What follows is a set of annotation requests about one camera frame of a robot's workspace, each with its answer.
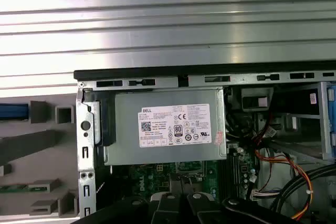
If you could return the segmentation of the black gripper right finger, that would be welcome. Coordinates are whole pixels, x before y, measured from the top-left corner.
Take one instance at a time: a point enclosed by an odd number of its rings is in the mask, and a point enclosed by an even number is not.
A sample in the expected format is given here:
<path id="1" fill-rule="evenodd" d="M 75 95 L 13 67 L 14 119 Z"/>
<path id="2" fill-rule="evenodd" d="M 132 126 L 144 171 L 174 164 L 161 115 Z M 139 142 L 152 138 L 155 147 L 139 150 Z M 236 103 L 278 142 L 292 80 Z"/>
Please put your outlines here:
<path id="1" fill-rule="evenodd" d="M 198 223 L 300 223 L 244 199 L 226 198 L 217 203 L 196 192 L 187 201 Z"/>

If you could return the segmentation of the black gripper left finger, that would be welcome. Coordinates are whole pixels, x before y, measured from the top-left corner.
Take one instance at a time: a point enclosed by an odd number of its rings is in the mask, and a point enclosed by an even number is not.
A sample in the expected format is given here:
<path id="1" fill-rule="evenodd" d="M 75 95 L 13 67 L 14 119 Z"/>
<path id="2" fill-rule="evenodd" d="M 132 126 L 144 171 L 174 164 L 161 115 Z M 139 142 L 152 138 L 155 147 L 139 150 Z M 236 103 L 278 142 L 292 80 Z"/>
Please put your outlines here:
<path id="1" fill-rule="evenodd" d="M 180 196 L 157 193 L 147 201 L 132 196 L 78 220 L 79 223 L 180 223 Z"/>

